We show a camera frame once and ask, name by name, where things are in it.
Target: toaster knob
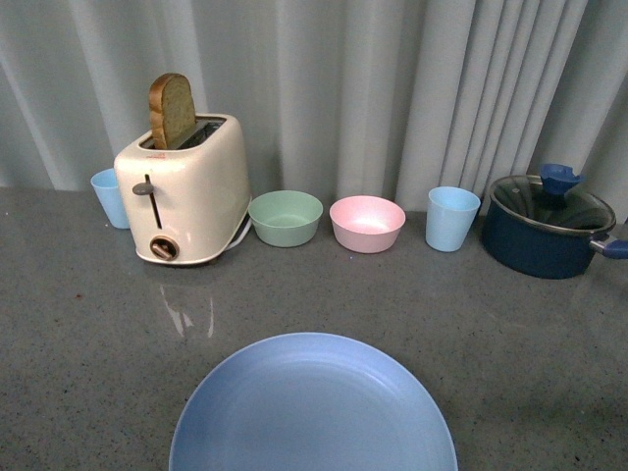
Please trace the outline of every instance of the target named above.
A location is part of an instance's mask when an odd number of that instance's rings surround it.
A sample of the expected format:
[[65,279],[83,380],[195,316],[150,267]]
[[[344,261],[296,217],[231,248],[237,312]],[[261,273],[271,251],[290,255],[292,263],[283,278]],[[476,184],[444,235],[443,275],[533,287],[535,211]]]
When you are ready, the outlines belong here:
[[166,262],[170,262],[179,255],[179,246],[171,238],[158,235],[150,241],[150,251]]
[[139,196],[143,196],[145,194],[152,194],[152,192],[155,191],[155,187],[149,182],[142,182],[136,184],[132,191]]

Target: countertop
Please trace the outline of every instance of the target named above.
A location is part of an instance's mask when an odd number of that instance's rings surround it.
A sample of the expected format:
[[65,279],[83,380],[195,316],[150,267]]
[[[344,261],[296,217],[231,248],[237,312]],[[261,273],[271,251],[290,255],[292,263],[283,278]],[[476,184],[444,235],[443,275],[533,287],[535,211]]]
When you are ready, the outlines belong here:
[[[334,333],[430,393],[461,470],[611,470],[628,461],[628,262],[539,280],[482,247],[424,239],[353,253],[255,233],[216,263],[140,260],[91,192],[0,189],[0,469],[167,469],[185,402],[257,340]],[[615,229],[628,237],[628,227]]]

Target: glass lid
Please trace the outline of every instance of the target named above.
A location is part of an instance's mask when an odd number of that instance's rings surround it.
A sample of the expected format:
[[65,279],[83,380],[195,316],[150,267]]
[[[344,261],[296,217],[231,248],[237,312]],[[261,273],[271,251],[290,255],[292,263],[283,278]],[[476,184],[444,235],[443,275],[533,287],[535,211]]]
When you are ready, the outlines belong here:
[[527,224],[550,232],[591,234],[609,231],[615,225],[612,209],[599,198],[579,187],[564,194],[549,193],[537,176],[496,181],[491,188],[491,201]]

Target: toaster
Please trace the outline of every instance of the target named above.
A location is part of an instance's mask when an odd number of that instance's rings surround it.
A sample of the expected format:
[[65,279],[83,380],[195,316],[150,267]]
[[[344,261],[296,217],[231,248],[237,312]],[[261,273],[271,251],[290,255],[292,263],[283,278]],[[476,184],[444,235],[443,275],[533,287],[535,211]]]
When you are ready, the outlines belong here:
[[193,265],[225,251],[251,201],[244,138],[229,115],[196,115],[176,150],[155,149],[147,132],[116,156],[116,178],[137,255]]

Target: toaster power cord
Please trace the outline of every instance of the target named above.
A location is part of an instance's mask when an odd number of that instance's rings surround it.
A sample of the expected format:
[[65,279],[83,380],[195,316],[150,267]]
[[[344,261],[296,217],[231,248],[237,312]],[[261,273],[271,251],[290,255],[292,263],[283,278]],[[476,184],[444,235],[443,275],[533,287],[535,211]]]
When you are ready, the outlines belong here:
[[239,245],[239,243],[244,240],[244,238],[246,237],[246,235],[250,231],[252,221],[251,221],[250,216],[247,215],[246,217],[247,217],[246,224],[242,228],[242,231],[239,233],[238,238],[236,240],[234,240],[232,243],[230,243],[229,245],[227,245],[227,248],[225,249],[225,251],[231,250],[235,246]]

